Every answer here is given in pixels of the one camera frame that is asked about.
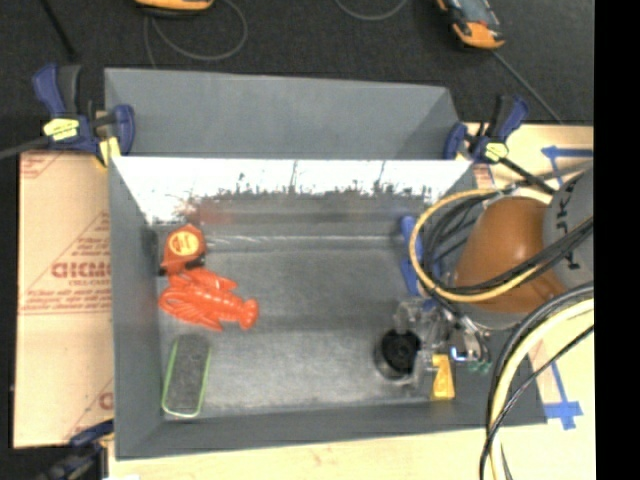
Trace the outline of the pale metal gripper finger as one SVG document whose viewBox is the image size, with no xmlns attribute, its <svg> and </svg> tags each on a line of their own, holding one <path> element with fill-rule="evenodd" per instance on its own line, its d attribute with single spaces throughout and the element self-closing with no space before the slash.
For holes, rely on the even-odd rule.
<svg viewBox="0 0 640 480">
<path fill-rule="evenodd" d="M 439 311 L 431 302 L 403 300 L 393 315 L 393 329 L 399 334 L 426 337 L 438 320 Z"/>
<path fill-rule="evenodd" d="M 430 394 L 436 367 L 433 353 L 420 351 L 417 353 L 411 380 L 411 388 L 415 393 Z"/>
</svg>

